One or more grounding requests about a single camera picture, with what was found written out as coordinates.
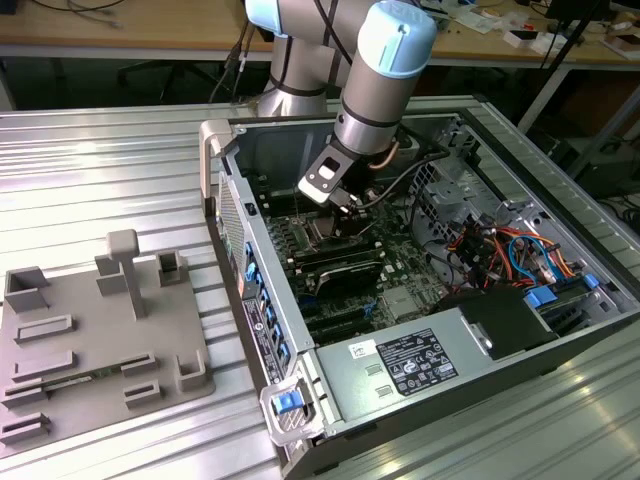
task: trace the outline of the white sticker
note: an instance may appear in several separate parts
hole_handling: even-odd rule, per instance
[[[365,340],[360,343],[352,343],[349,345],[349,351],[351,352],[351,356],[353,358],[362,358],[367,355],[373,355],[377,352],[376,350],[376,342],[375,340]]]

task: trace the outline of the motherboard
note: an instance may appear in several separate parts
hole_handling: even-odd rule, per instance
[[[293,210],[265,212],[265,220],[318,345],[414,320],[447,294],[401,206],[381,202],[367,213],[338,218],[298,205],[293,195],[289,200]]]

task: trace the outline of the desk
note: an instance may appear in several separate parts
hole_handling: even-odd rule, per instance
[[[59,2],[46,1],[52,5]],[[537,29],[546,29],[548,20],[514,0],[506,0],[494,8],[502,13],[525,11]],[[0,16],[0,58],[224,60],[237,41],[245,19],[244,8],[238,0],[127,0],[112,10],[123,28],[112,28],[23,0],[17,15]],[[629,62],[600,44],[602,35],[585,36],[585,44],[571,51],[531,105],[519,124],[522,130],[528,130],[533,124],[569,71],[640,71],[640,62]],[[269,61],[271,47],[271,43],[255,36],[249,59]],[[502,40],[500,32],[482,35],[452,22],[448,32],[438,35],[431,64],[538,68],[541,59],[542,56],[532,50],[513,48]],[[0,110],[4,92],[0,79]]]

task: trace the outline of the power supply label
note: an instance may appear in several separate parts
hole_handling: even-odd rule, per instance
[[[396,390],[405,397],[458,376],[430,328],[381,343],[377,348]]]

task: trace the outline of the metal workbench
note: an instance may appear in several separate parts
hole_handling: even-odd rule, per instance
[[[638,243],[559,170],[472,97],[417,99],[465,107],[640,275]],[[1,478],[280,477],[200,209],[198,127],[246,117],[228,106],[10,113],[0,117],[0,272],[91,269],[104,235],[135,228],[142,255],[187,258],[217,389],[209,397],[0,460]],[[496,161],[479,151],[488,165]],[[510,197],[521,188],[496,168]],[[556,372],[330,470],[323,479],[638,478],[640,325]]]

